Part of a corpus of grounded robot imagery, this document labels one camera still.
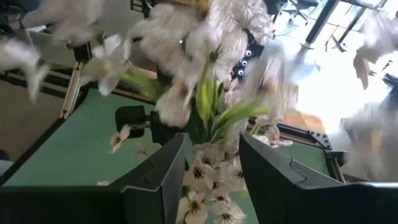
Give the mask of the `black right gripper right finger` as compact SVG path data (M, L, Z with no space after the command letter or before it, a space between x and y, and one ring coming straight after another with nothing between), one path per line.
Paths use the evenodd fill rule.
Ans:
M259 223L397 224L397 184L344 184L249 135L239 140Z

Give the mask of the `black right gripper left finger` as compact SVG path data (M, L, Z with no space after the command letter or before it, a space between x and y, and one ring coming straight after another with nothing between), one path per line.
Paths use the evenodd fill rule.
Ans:
M135 169L102 187L3 187L1 223L175 223L185 173L175 135Z

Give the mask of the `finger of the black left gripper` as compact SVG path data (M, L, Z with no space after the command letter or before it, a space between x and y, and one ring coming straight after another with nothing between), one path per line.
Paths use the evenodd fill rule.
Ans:
M151 112L151 133L154 143L165 144L171 140L177 133L184 133L184 129L163 124L159 118L159 114L155 111Z
M116 130L122 130L123 126L130 124L132 129L129 138L140 138L144 135L144 123L146 121L145 109L139 106L122 106L115 112Z

